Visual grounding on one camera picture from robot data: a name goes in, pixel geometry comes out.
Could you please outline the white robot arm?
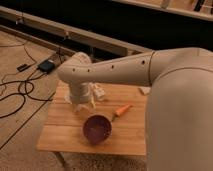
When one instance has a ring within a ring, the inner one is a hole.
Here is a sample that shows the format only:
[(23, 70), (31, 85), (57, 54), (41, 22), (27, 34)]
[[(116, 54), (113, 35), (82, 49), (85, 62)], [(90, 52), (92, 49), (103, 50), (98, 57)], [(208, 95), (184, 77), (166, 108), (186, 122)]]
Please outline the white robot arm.
[(58, 76), (77, 104), (90, 100), (91, 82), (148, 87), (147, 171), (213, 171), (213, 51), (157, 50), (98, 63), (78, 52)]

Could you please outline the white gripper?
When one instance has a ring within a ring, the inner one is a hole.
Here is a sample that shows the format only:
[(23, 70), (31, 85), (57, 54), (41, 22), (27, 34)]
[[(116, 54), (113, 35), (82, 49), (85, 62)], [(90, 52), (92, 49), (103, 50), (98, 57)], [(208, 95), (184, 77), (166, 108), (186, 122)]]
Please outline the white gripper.
[(70, 84), (68, 99), (73, 105), (74, 112), (86, 108), (87, 104), (92, 101), (90, 85), (88, 83)]

